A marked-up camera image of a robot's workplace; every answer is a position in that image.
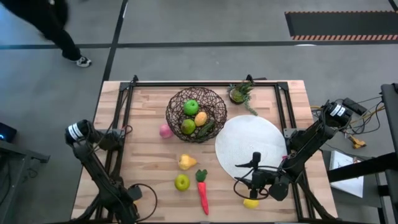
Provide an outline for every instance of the black wire basket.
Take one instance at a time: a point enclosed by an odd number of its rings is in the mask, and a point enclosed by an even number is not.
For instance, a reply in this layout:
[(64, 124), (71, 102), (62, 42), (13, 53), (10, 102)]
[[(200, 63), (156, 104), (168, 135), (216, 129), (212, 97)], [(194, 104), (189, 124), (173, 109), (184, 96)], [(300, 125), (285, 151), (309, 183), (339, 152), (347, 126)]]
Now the black wire basket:
[[(185, 119), (195, 120), (196, 115), (186, 115), (184, 113), (184, 103), (188, 100), (196, 100), (199, 104), (199, 112), (206, 112), (206, 123), (200, 127), (196, 127), (192, 134), (184, 134), (181, 132), (181, 124)], [(173, 96), (166, 108), (166, 120), (173, 133), (181, 140), (186, 142), (202, 143), (217, 136), (223, 129), (226, 122), (226, 106), (217, 93), (202, 87), (190, 87), (178, 92)], [(208, 130), (207, 135), (199, 138), (199, 131), (209, 123), (214, 121), (215, 125)]]

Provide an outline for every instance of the carrot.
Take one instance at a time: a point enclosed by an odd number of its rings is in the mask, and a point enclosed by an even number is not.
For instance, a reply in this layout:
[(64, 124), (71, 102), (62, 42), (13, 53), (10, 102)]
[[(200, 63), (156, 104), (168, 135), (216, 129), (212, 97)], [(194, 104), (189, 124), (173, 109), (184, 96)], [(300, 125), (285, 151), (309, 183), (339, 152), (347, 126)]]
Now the carrot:
[(209, 215), (209, 204), (206, 196), (206, 183), (204, 182), (206, 179), (206, 175), (207, 175), (207, 170), (203, 171), (198, 170), (197, 173), (195, 174), (198, 182), (198, 192), (200, 196), (201, 207), (203, 208), (205, 214)]
[(205, 214), (209, 215), (209, 204), (206, 197), (206, 183), (198, 182), (198, 192), (200, 195), (201, 207), (203, 208), (203, 211), (205, 211)]

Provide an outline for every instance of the floor mat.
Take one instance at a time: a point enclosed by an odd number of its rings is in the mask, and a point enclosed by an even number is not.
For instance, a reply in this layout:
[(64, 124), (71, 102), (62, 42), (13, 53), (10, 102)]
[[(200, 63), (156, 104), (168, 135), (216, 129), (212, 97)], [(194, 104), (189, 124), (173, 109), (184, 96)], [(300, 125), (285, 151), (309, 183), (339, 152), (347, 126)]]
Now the floor mat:
[(294, 40), (397, 40), (394, 11), (285, 12)]

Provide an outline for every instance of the white plate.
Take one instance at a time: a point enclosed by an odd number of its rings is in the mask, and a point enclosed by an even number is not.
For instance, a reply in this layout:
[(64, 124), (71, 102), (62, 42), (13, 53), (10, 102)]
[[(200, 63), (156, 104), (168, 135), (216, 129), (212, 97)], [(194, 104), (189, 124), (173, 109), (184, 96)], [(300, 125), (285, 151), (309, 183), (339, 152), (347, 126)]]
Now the white plate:
[(216, 137), (216, 155), (222, 168), (232, 178), (242, 177), (250, 169), (235, 165), (250, 162), (253, 152), (261, 153), (260, 166), (278, 167), (282, 157), (287, 155), (285, 139), (279, 129), (253, 115), (236, 116), (227, 121)]

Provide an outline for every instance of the green apple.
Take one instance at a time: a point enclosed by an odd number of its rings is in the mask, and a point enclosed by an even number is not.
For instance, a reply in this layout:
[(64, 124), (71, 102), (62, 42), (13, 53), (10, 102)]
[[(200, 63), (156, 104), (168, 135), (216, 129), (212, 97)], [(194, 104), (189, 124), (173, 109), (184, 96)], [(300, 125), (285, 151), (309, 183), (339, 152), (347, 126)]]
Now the green apple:
[(195, 131), (195, 122), (191, 119), (185, 119), (181, 124), (181, 132), (184, 134), (192, 134)]
[(186, 115), (195, 115), (199, 110), (199, 104), (196, 100), (188, 100), (184, 103), (184, 113)]
[(178, 175), (174, 180), (174, 186), (179, 191), (187, 190), (189, 185), (189, 177), (185, 174)]

